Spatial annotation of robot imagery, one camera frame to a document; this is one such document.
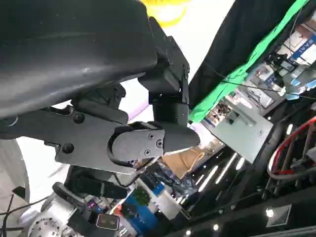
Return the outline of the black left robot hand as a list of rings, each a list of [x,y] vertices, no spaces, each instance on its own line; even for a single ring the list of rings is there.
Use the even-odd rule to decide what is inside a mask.
[[[0,3],[0,136],[43,140],[60,163],[129,174],[196,146],[189,71],[138,0]]]

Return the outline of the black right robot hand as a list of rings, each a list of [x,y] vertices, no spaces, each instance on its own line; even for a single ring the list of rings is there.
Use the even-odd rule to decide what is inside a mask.
[[[71,165],[63,183],[56,182],[53,191],[58,197],[76,208],[87,205],[87,196],[124,199],[128,190],[110,182],[111,172]]]

